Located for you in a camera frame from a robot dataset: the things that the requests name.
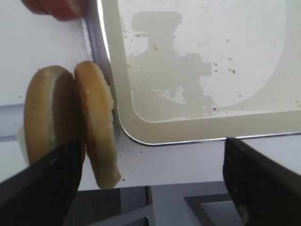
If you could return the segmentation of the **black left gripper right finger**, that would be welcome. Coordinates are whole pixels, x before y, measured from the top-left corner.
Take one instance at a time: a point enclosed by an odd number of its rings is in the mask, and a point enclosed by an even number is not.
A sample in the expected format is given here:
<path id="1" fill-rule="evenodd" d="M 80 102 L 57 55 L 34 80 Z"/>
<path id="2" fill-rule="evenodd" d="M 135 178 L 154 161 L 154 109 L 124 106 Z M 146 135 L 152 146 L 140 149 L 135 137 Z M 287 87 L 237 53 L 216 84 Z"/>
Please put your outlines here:
<path id="1" fill-rule="evenodd" d="M 223 178 L 245 226 L 299 226 L 301 176 L 236 138 L 227 138 Z"/>

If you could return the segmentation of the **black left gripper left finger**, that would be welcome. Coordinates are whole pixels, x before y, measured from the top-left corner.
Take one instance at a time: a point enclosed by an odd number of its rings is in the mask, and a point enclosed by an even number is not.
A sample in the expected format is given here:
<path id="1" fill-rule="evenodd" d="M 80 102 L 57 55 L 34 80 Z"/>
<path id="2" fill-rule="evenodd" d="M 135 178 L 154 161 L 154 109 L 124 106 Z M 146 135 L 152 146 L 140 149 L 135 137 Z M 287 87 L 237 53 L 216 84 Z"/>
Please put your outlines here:
<path id="1" fill-rule="evenodd" d="M 1 182 L 2 226 L 62 226 L 82 175 L 78 140 L 67 141 Z"/>

